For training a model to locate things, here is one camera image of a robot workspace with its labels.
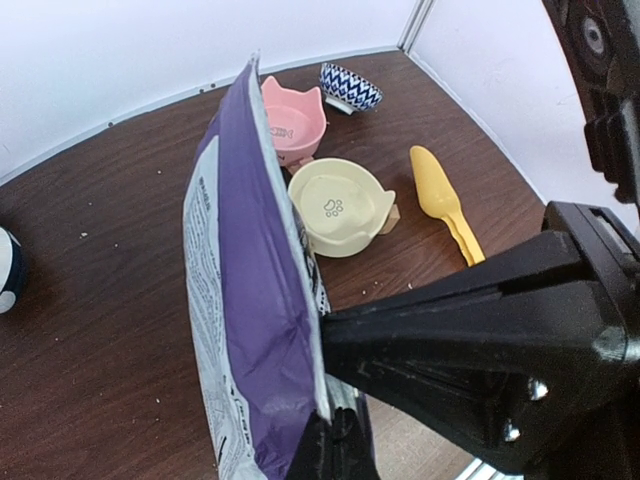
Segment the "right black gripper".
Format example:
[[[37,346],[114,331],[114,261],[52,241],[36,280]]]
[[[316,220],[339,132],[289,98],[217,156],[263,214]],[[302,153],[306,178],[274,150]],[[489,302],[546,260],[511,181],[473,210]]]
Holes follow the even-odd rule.
[[[639,471],[639,244],[552,202],[541,232],[393,297],[329,314],[331,375],[504,473]]]

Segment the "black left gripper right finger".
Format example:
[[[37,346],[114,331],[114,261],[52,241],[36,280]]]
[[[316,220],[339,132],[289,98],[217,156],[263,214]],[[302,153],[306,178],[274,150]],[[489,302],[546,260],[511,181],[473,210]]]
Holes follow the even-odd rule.
[[[352,409],[338,408],[332,424],[332,474],[334,479],[379,480],[360,421]]]

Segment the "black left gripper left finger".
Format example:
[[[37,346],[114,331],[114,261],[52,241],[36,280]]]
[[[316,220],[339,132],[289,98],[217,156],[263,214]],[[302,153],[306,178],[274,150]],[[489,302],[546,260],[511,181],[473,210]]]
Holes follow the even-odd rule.
[[[332,426],[313,412],[285,477],[286,480],[330,480],[332,478]]]

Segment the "yellow plastic food scoop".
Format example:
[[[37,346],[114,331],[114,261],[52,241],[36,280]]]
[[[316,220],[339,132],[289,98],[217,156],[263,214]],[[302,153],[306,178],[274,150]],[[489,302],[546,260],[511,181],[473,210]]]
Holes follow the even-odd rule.
[[[484,252],[438,159],[430,150],[419,145],[410,148],[409,156],[422,211],[447,226],[468,266],[483,262],[486,259]]]

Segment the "purple pet food bag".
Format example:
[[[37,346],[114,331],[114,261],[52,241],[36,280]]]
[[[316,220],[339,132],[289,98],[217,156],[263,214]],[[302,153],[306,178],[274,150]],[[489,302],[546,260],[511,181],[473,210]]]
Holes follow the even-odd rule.
[[[293,206],[252,57],[198,145],[183,202],[191,331],[222,479],[285,479],[309,416],[352,409],[374,459],[365,396],[328,375],[330,311]]]

